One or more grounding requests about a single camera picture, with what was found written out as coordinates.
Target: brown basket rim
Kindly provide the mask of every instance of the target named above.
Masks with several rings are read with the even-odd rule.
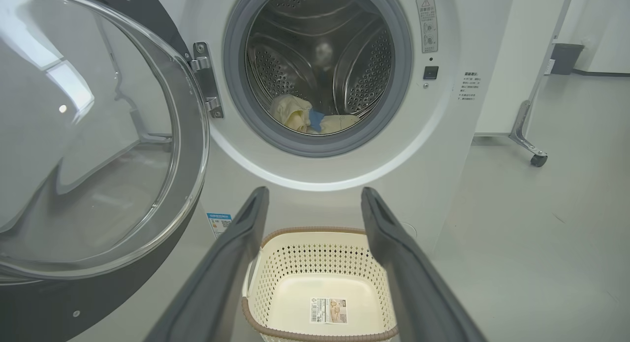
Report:
[[[365,230],[360,228],[347,228],[347,227],[295,227],[295,228],[283,228],[276,230],[269,235],[266,235],[260,247],[263,248],[271,239],[282,234],[289,234],[294,232],[341,232],[347,234],[360,234],[365,235]],[[295,340],[302,342],[380,342],[386,341],[398,335],[398,325],[393,328],[372,335],[359,335],[359,336],[318,336],[318,335],[306,335],[304,333],[286,332],[277,329],[267,328],[262,326],[254,319],[252,312],[250,311],[250,304],[247,297],[241,299],[241,307],[243,308],[243,315],[245,320],[254,328],[257,332],[277,338],[284,338],[286,340]]]

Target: laundry basket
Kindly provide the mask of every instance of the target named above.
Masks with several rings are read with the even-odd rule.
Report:
[[[263,240],[248,284],[251,267],[243,313],[266,342],[379,342],[398,333],[387,274],[364,230],[278,230]]]

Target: barcode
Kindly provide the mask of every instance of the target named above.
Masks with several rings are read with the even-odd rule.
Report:
[[[317,320],[317,305],[311,305],[311,322],[319,322]]]

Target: beige plastic basket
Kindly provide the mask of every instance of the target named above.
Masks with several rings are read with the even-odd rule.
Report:
[[[278,230],[263,240],[248,284],[251,268],[243,313],[266,342],[380,342],[398,333],[387,274],[364,230]],[[346,322],[311,322],[311,301],[320,298],[344,299]]]

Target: door hinge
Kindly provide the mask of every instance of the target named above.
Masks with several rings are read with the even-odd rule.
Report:
[[[223,107],[221,107],[219,91],[206,42],[193,44],[193,59],[189,62],[189,65],[203,93],[206,111],[210,113],[212,118],[223,118]]]

